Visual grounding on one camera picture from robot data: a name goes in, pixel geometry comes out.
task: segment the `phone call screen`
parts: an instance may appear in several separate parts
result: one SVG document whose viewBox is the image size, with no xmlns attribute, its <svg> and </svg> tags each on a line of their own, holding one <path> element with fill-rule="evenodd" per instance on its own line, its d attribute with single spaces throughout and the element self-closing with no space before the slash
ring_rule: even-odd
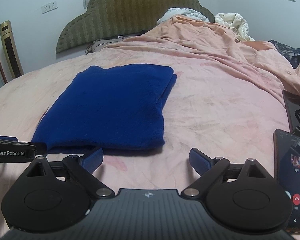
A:
<svg viewBox="0 0 300 240">
<path fill-rule="evenodd" d="M 293 203 L 287 228 L 300 229 L 300 137 L 276 131 L 277 180 Z"/>
</svg>

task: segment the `blue towel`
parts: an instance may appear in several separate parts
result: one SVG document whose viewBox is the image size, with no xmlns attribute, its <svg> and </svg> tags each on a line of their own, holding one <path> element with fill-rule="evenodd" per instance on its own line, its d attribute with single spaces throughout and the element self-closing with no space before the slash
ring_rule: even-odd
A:
<svg viewBox="0 0 300 240">
<path fill-rule="evenodd" d="M 40 121 L 33 142 L 53 147 L 145 150 L 163 140 L 162 109 L 177 75 L 132 64 L 78 73 Z"/>
</svg>

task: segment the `bed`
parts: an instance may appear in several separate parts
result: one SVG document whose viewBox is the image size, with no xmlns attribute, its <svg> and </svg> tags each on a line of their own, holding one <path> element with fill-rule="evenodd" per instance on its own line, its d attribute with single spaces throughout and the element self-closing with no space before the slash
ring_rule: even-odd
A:
<svg viewBox="0 0 300 240">
<path fill-rule="evenodd" d="M 79 16 L 65 27 L 57 52 L 102 38 L 102 33 L 82 35 L 79 29 L 84 19 Z M 30 141 L 42 117 L 76 74 L 91 65 L 165 65 L 172 67 L 178 78 L 163 109 L 164 146 L 142 154 L 136 151 L 133 156 L 106 150 L 103 164 L 93 175 L 115 192 L 120 187 L 180 191 L 198 178 L 188 163 L 193 147 L 232 163 L 256 158 L 273 174 L 273 132 L 277 128 L 289 131 L 282 90 L 300 95 L 300 65 L 293 69 L 269 42 L 236 42 L 232 30 L 215 23 L 176 15 L 152 25 L 144 35 L 27 73 L 4 85 L 0 89 L 0 135 Z M 140 29 L 145 27 L 130 28 L 129 32 Z M 103 38 L 117 34 L 106 33 Z M 50 154 L 47 158 L 61 160 L 64 156 Z M 0 203 L 27 165 L 0 163 Z M 7 230 L 0 210 L 0 236 Z"/>
</svg>

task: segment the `gold tower fan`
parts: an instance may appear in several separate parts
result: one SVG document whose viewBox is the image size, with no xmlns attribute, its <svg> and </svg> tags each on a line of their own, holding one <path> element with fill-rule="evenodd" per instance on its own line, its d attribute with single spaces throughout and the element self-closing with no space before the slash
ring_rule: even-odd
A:
<svg viewBox="0 0 300 240">
<path fill-rule="evenodd" d="M 5 21 L 0 24 L 0 36 L 12 78 L 17 78 L 24 73 L 17 53 L 16 44 L 14 42 L 10 21 Z"/>
</svg>

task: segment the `metal bolt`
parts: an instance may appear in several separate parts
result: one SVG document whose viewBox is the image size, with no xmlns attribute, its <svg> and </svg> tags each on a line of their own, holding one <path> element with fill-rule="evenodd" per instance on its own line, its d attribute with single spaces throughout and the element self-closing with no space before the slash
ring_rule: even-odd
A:
<svg viewBox="0 0 300 240">
<path fill-rule="evenodd" d="M 195 197 L 197 195 L 199 195 L 199 190 L 195 189 L 195 188 L 186 188 L 183 193 L 185 195 L 187 195 L 188 197 Z"/>
<path fill-rule="evenodd" d="M 100 197 L 108 197 L 112 194 L 112 191 L 108 188 L 100 188 L 96 191 L 96 193 Z"/>
</svg>

